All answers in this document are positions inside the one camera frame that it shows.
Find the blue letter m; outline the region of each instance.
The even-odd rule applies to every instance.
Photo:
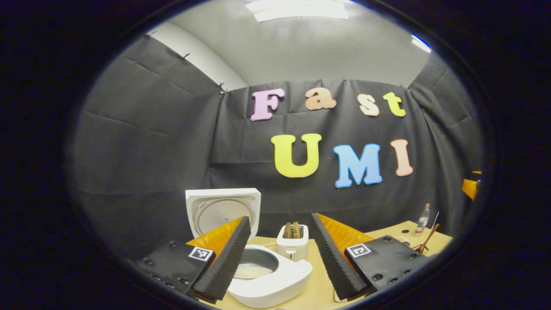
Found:
[[[356,184],[361,183],[361,177],[366,174],[364,183],[373,184],[382,181],[379,173],[379,145],[371,143],[364,147],[361,159],[358,159],[356,153],[350,145],[337,145],[333,151],[339,156],[339,179],[335,182],[338,188],[346,188],[352,185],[348,171]]]

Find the ceiling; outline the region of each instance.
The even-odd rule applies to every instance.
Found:
[[[170,20],[206,44],[248,85],[343,77],[408,86],[430,54],[411,33],[351,1],[348,20],[256,21],[250,0],[212,0]]]

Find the yellow letter u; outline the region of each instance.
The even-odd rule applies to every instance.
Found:
[[[277,171],[288,178],[303,178],[314,173],[320,163],[320,155],[317,143],[321,140],[321,135],[317,133],[307,133],[302,135],[302,140],[306,142],[306,152],[308,160],[302,166],[293,164],[291,146],[296,141],[293,135],[277,135],[272,137],[272,143],[275,146],[274,161]]]

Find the letter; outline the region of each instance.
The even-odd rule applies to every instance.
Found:
[[[408,157],[408,141],[404,139],[398,139],[390,142],[390,145],[396,150],[396,159],[398,160],[398,169],[396,175],[403,177],[413,173],[412,166],[409,165]]]
[[[350,145],[337,145],[333,151],[339,156],[339,179],[335,182],[338,188],[347,188],[352,185],[348,171],[352,174],[356,184],[360,185],[361,177],[366,174],[364,183],[375,184],[382,181],[379,173],[379,150],[381,147],[371,143],[364,147],[361,159]]]
[[[272,143],[275,146],[274,161],[277,171],[288,178],[304,178],[314,173],[320,163],[318,152],[318,141],[321,135],[317,133],[307,133],[302,135],[302,140],[306,142],[306,154],[308,159],[302,166],[293,164],[291,146],[295,142],[293,135],[278,135],[272,137]]]
[[[251,121],[269,120],[272,118],[272,113],[268,111],[268,107],[272,108],[272,111],[277,109],[279,99],[278,97],[285,96],[283,88],[262,90],[252,93],[255,97],[255,113],[251,115]]]
[[[382,97],[384,100],[388,101],[388,105],[392,113],[396,116],[404,117],[406,111],[401,109],[398,105],[399,102],[402,102],[400,97],[396,97],[393,92],[390,92]]]
[[[359,94],[358,102],[360,103],[360,110],[364,115],[379,115],[379,107],[375,105],[375,99],[372,95]]]
[[[319,110],[321,108],[330,109],[337,105],[337,101],[333,100],[331,91],[327,88],[316,87],[308,90],[305,94],[308,98],[304,105],[309,110]]]

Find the ceiling light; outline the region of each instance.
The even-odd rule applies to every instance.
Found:
[[[416,45],[417,47],[421,48],[423,51],[430,53],[430,46],[425,43],[425,41],[421,40],[418,36],[412,34],[412,43]]]
[[[344,4],[332,0],[257,0],[246,6],[258,22],[299,16],[348,19]]]

